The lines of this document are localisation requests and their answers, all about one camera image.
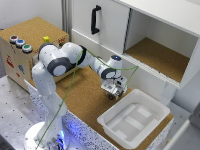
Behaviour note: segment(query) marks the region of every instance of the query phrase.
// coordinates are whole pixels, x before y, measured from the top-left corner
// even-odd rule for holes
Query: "cabinet shelf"
[[[126,54],[147,64],[166,76],[181,82],[189,58],[149,38],[144,38],[125,51]]]

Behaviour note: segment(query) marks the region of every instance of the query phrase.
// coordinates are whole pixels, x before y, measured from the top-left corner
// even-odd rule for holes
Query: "white wall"
[[[185,87],[177,91],[172,101],[189,112],[195,109],[200,102],[200,71]]]
[[[0,0],[0,29],[37,16],[62,29],[61,0]]]

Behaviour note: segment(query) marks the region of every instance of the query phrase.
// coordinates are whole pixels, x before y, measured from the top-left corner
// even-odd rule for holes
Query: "open cabinet compartment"
[[[195,67],[188,64],[198,49],[197,36],[131,10],[124,53],[157,70],[158,76],[183,87],[195,75],[187,72]]]

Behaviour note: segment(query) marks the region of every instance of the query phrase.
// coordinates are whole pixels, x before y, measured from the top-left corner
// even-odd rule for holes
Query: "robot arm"
[[[66,43],[61,49],[52,43],[44,43],[39,49],[39,63],[33,68],[33,79],[40,95],[48,96],[55,92],[56,86],[53,76],[61,76],[76,65],[79,53],[83,50],[78,61],[78,67],[91,67],[101,77],[101,88],[115,97],[126,92],[127,79],[121,76],[122,60],[119,56],[113,55],[104,65],[97,58],[93,57],[83,46],[74,43]]]

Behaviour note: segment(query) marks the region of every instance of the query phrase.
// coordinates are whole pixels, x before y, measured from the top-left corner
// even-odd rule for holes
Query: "white plastic bin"
[[[169,108],[135,89],[97,121],[122,147],[135,149],[169,113]]]

